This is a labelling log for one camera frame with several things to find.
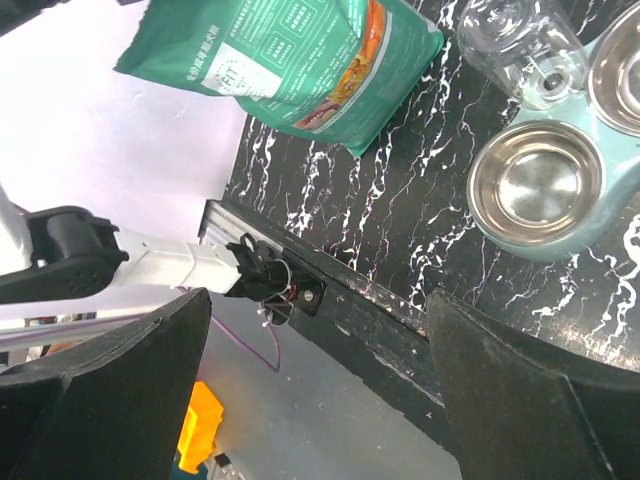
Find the yellow box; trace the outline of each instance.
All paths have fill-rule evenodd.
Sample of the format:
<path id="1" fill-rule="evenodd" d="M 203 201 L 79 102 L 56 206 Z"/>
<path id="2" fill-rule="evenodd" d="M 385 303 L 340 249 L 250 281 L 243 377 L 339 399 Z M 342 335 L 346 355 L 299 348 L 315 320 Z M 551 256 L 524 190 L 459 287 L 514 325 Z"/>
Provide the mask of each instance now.
<path id="1" fill-rule="evenodd" d="M 178 440 L 180 470 L 198 473 L 198 466 L 213 453 L 214 440 L 222 423 L 223 412 L 224 407 L 207 385 L 204 382 L 196 382 Z"/>

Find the pet food bag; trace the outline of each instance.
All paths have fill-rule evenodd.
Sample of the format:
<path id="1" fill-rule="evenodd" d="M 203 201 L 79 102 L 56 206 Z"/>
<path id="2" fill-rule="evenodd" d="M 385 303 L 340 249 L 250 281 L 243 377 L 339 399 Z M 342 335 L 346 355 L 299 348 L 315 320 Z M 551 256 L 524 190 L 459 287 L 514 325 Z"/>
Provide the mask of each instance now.
<path id="1" fill-rule="evenodd" d="M 151 0 L 116 71 L 361 155 L 443 41 L 402 0 Z"/>

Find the marble countertop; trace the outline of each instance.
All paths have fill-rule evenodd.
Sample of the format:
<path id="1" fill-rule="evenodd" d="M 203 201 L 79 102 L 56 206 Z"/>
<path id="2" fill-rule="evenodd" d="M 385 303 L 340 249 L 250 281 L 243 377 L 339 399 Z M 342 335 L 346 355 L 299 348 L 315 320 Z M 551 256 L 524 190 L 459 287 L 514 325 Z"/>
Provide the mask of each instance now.
<path id="1" fill-rule="evenodd" d="M 533 263 L 486 240 L 467 208 L 467 174 L 517 105 L 461 59 L 452 36 L 466 0 L 412 3 L 447 41 L 369 151 L 354 158 L 250 119 L 227 196 L 418 309 L 440 287 L 514 328 L 640 371 L 640 195 L 567 261 Z M 586 44 L 634 1 L 561 3 Z"/>

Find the stainless steel bowl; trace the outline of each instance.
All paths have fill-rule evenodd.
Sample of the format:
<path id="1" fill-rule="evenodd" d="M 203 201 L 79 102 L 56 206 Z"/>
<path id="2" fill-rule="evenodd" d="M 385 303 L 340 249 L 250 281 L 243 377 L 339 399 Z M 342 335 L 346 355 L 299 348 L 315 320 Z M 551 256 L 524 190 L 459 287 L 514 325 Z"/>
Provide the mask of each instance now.
<path id="1" fill-rule="evenodd" d="M 591 54 L 587 92 L 604 123 L 640 137 L 640 3 L 600 37 Z"/>
<path id="2" fill-rule="evenodd" d="M 467 186 L 471 213 L 501 242 L 533 246 L 558 240 L 583 222 L 604 193 L 598 147 L 567 123 L 517 124 L 476 157 Z"/>

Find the metal pole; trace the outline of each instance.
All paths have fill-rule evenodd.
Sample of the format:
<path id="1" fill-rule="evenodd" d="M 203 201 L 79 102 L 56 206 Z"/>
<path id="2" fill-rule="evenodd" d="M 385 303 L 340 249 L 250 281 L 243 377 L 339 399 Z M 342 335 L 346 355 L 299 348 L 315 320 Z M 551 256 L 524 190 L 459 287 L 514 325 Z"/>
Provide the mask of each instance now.
<path id="1" fill-rule="evenodd" d="M 35 327 L 12 328 L 0 331 L 0 352 L 19 350 L 38 345 L 76 342 L 97 337 L 110 330 L 121 327 L 140 318 L 140 315 L 127 315 L 96 320 L 38 325 Z"/>

